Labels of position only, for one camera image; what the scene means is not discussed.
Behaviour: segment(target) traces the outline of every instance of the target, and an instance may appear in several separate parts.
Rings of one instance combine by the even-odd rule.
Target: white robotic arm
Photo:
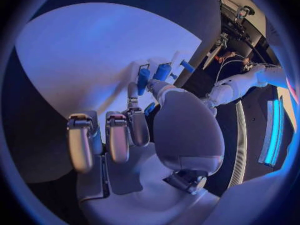
[[[286,75],[281,67],[265,67],[259,64],[245,74],[218,81],[205,103],[212,108],[228,104],[245,95],[250,88],[265,87],[267,84],[287,88]]]

